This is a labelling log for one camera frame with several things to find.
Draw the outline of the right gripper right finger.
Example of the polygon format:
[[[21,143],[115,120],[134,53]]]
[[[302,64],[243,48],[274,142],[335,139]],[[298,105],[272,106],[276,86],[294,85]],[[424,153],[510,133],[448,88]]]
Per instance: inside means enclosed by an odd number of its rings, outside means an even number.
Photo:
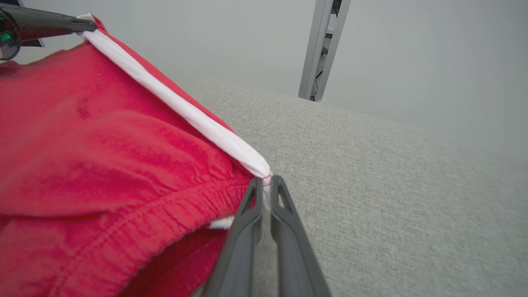
[[[285,181],[276,175],[271,183],[270,227],[277,244],[278,295],[330,297],[330,288]]]

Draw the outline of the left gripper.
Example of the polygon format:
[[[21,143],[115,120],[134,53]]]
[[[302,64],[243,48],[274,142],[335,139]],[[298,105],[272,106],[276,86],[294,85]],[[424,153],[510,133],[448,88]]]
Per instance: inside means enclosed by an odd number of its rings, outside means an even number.
[[[94,31],[88,19],[22,6],[2,4],[0,11],[0,60],[8,61],[20,51],[21,41]]]

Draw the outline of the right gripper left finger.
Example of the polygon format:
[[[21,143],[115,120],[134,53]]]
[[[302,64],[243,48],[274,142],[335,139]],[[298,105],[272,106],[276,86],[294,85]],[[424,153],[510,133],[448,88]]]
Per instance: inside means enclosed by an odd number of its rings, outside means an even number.
[[[202,292],[204,297],[250,297],[253,258],[262,238],[263,181],[249,183],[227,232],[213,271]]]

